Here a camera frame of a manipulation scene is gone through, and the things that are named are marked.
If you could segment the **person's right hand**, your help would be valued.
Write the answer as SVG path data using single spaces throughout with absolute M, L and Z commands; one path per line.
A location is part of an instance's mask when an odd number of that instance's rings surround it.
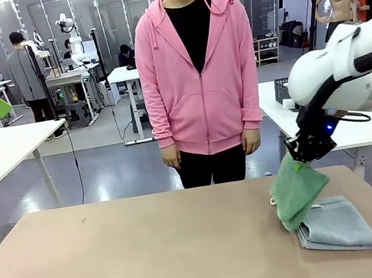
M 160 149 L 162 161 L 170 168 L 180 169 L 181 158 L 180 151 L 176 144 L 169 145 Z

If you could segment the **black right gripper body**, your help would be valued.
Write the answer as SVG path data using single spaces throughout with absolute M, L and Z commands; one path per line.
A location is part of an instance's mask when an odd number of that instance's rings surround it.
M 329 153 L 336 147 L 331 137 L 336 129 L 335 117 L 321 113 L 316 117 L 301 119 L 298 127 L 301 146 L 310 141 L 321 141 L 322 154 Z

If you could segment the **person's left hand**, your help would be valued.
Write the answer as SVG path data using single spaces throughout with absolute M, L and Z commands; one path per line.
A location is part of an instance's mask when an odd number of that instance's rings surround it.
M 251 155 L 261 145 L 261 135 L 259 129 L 244 129 L 242 131 L 242 145 L 245 155 Z

